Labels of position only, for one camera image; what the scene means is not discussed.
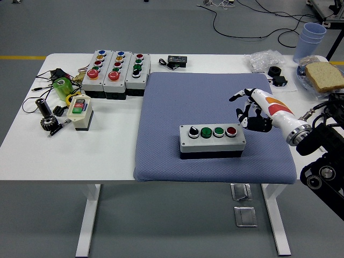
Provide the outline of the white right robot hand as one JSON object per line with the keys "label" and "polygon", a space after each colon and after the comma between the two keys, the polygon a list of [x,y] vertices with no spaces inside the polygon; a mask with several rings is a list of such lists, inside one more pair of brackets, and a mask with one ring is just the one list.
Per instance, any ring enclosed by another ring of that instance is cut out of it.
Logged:
{"label": "white right robot hand", "polygon": [[240,90],[229,101],[233,102],[243,96],[247,97],[244,109],[236,109],[236,115],[245,129],[269,132],[275,126],[287,138],[311,127],[307,122],[297,119],[283,102],[261,89]]}

